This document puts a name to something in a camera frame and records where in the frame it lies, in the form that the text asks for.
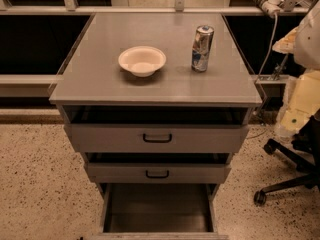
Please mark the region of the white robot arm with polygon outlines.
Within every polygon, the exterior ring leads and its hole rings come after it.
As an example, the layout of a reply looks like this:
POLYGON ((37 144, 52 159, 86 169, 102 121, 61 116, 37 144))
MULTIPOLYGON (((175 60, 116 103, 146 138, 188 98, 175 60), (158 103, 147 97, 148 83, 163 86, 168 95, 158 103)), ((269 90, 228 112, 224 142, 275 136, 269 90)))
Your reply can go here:
POLYGON ((320 110, 320 1, 272 49, 292 54, 294 62, 305 68, 295 81, 289 81, 285 90, 288 100, 284 100, 277 117, 275 132, 289 137, 298 133, 320 110))

